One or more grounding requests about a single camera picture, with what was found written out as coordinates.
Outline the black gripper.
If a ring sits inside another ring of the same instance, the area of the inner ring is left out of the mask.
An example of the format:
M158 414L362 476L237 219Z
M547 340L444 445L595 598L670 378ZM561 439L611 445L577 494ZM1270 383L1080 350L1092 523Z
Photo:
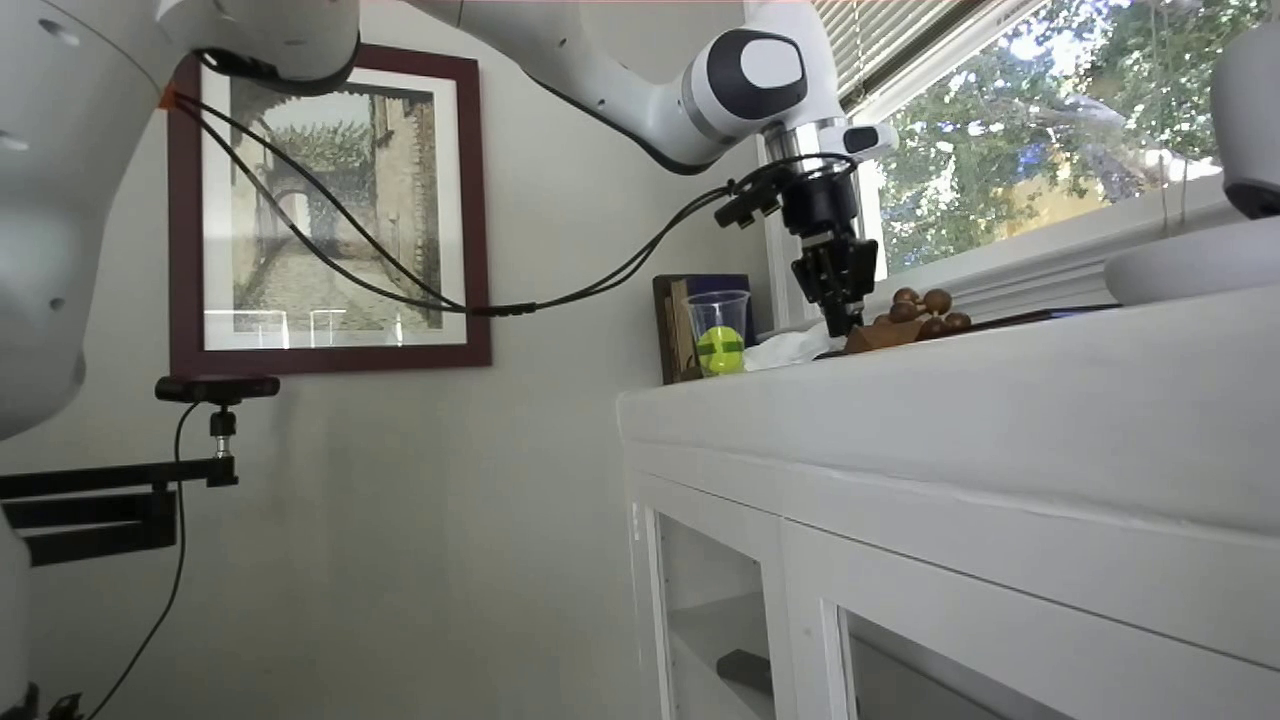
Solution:
M799 240L791 277L828 335L859 333L880 246L856 233L852 161L804 157L783 185L783 230Z

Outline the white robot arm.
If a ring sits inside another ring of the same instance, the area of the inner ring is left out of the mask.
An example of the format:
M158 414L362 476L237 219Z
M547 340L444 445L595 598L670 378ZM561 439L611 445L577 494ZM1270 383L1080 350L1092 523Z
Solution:
M797 277L809 302L833 327L856 319L872 260L847 207L859 135L841 115L809 0L763 0L670 84L595 51L561 3L414 3L522 59L540 87L676 173L763 140L763 168L703 200L729 224L776 207L804 240ZM198 140L237 146L245 125L198 98L206 76L279 101L426 101L451 69L370 43L362 0L3 0L3 429L42 426L81 388L105 216L153 111L171 111Z

